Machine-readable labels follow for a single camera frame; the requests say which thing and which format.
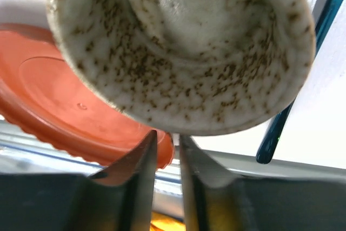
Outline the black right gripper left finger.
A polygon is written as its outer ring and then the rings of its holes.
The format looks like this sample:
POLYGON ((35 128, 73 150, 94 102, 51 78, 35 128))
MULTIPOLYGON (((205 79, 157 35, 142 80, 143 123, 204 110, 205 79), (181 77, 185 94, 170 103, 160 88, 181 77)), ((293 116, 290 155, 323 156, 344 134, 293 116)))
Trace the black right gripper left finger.
POLYGON ((97 173, 1 175, 1 230, 149 230, 157 159, 150 131, 97 173))

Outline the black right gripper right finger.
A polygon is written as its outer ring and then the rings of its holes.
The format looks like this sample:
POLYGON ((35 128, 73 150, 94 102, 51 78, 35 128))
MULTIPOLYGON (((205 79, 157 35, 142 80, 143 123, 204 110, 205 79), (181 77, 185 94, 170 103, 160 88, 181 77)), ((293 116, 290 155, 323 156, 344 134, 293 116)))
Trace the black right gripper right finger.
POLYGON ((345 182, 234 173, 179 137, 187 230, 345 230, 345 182))

